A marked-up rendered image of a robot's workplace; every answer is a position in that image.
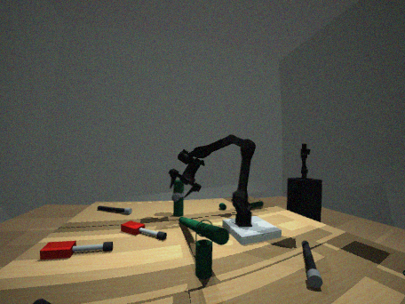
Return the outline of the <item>green tube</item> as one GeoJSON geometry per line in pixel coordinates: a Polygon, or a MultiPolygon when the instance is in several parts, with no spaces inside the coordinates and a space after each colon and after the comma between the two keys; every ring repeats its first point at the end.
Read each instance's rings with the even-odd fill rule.
{"type": "Polygon", "coordinates": [[[252,205],[251,208],[256,208],[256,207],[263,206],[263,202],[262,202],[262,201],[260,201],[260,202],[254,202],[254,203],[250,203],[250,204],[252,205]]]}

